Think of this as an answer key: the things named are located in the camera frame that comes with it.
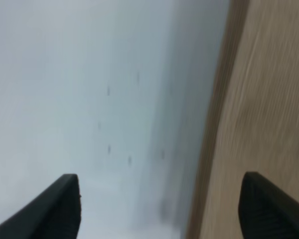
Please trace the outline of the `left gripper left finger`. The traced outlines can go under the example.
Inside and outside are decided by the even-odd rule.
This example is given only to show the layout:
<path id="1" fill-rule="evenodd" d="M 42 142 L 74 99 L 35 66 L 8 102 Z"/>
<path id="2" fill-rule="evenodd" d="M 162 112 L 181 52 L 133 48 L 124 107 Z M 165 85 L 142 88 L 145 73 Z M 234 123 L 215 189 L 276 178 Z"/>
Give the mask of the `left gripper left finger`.
<path id="1" fill-rule="evenodd" d="M 75 239 L 81 223 L 76 174 L 64 174 L 0 224 L 0 239 Z"/>

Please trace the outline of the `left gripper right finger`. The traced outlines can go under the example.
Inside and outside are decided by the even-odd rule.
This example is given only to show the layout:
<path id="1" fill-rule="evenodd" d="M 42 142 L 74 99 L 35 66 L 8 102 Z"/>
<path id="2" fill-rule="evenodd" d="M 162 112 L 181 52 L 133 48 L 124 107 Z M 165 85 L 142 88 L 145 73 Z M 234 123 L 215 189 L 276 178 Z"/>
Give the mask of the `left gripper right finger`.
<path id="1" fill-rule="evenodd" d="M 299 239 L 299 203 L 258 172 L 246 172 L 238 216 L 245 239 Z"/>

